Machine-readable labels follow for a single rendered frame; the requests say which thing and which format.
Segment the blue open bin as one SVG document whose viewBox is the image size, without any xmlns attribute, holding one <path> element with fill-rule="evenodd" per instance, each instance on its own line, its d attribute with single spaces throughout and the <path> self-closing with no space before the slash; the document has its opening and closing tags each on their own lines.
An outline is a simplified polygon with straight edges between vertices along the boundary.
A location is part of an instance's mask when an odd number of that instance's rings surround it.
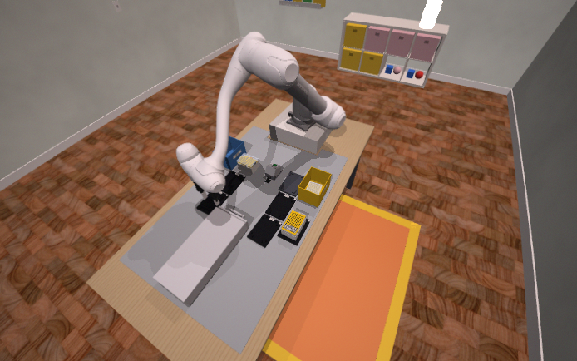
<svg viewBox="0 0 577 361">
<path fill-rule="evenodd" d="M 237 160 L 244 153 L 246 153 L 244 142 L 229 136 L 229 144 L 226 157 L 224 159 L 224 167 L 233 170 L 238 165 Z"/>
</svg>

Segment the yellow open-top bin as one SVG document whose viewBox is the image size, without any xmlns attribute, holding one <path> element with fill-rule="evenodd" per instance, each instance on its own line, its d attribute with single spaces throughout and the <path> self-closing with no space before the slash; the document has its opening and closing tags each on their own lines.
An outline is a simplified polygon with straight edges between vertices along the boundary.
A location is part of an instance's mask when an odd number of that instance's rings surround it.
<svg viewBox="0 0 577 361">
<path fill-rule="evenodd" d="M 311 167 L 298 186 L 298 199 L 309 203 L 310 205 L 319 207 L 330 185 L 331 175 L 332 174 L 326 171 L 321 171 L 317 168 Z M 310 181 L 323 185 L 319 195 L 306 190 Z"/>
</svg>

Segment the black multi-well assay plate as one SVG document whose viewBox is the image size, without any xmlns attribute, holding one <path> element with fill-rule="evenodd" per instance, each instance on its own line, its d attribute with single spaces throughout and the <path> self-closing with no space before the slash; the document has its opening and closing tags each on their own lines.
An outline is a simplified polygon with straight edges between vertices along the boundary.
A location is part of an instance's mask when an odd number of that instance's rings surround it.
<svg viewBox="0 0 577 361">
<path fill-rule="evenodd" d="M 220 193 L 217 193 L 219 195 L 219 202 L 223 199 L 224 195 L 221 195 Z M 207 200 L 208 199 L 208 200 Z M 210 200 L 211 199 L 211 200 Z M 211 196 L 209 195 L 200 205 L 200 207 L 208 210 L 208 211 L 212 211 L 215 207 L 216 204 L 214 203 L 213 199 L 211 198 Z"/>
</svg>

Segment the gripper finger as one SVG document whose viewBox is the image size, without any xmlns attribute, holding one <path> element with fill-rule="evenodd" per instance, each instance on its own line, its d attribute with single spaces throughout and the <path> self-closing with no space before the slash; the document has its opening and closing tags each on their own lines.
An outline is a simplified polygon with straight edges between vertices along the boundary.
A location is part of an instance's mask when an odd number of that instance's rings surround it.
<svg viewBox="0 0 577 361">
<path fill-rule="evenodd" d="M 195 188 L 197 191 L 199 191 L 201 193 L 201 195 L 203 196 L 204 200 L 208 197 L 207 194 L 205 193 L 205 190 L 203 190 L 201 187 L 195 185 Z M 203 191 L 203 192 L 202 192 Z"/>
<path fill-rule="evenodd" d="M 213 201 L 214 201 L 214 203 L 216 204 L 216 206 L 218 206 L 218 204 L 219 204 L 219 195 L 218 195 L 217 193 L 210 193 L 210 192 L 208 192 L 208 193 L 209 193 L 210 196 L 213 198 Z"/>
</svg>

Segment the grey bench mat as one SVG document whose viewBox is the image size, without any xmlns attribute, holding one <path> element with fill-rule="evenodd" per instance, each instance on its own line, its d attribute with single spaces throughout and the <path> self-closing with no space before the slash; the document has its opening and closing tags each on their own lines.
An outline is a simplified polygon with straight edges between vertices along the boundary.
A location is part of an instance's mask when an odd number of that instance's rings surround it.
<svg viewBox="0 0 577 361">
<path fill-rule="evenodd" d="M 208 216 L 196 207 L 204 199 L 193 185 L 120 259 L 190 317 L 212 334 L 242 353 L 303 240 L 315 221 L 348 158 L 321 150 L 316 156 L 298 148 L 267 138 L 270 131 L 253 126 L 240 140 L 248 155 L 259 158 L 260 167 L 253 173 L 232 170 L 245 179 L 221 207 L 231 208 L 245 216 L 249 228 L 203 288 L 192 305 L 172 294 L 153 277 L 162 265 Z M 281 166 L 279 176 L 265 182 L 266 165 Z M 290 171 L 306 176 L 311 167 L 331 175 L 330 186 L 319 207 L 297 196 L 279 190 Z M 279 220 L 265 213 L 275 196 L 284 193 L 296 199 L 290 212 Z M 306 215 L 310 220 L 298 245 L 277 236 L 290 213 Z M 247 237 L 259 219 L 266 214 L 282 225 L 264 248 Z"/>
</svg>

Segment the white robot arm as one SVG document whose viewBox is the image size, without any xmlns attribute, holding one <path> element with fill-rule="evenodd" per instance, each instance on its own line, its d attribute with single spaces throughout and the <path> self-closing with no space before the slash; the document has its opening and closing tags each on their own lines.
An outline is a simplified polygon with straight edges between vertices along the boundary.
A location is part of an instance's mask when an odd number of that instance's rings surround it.
<svg viewBox="0 0 577 361">
<path fill-rule="evenodd" d="M 237 46 L 219 92 L 213 153 L 204 158 L 191 143 L 176 149 L 182 169 L 207 192 L 218 193 L 225 187 L 224 159 L 229 144 L 231 103 L 251 74 L 293 97 L 293 112 L 288 113 L 292 118 L 287 124 L 308 131 L 315 123 L 335 130 L 345 122 L 345 111 L 327 96 L 320 96 L 299 74 L 299 64 L 290 52 L 268 44 L 259 32 L 250 32 Z"/>
</svg>

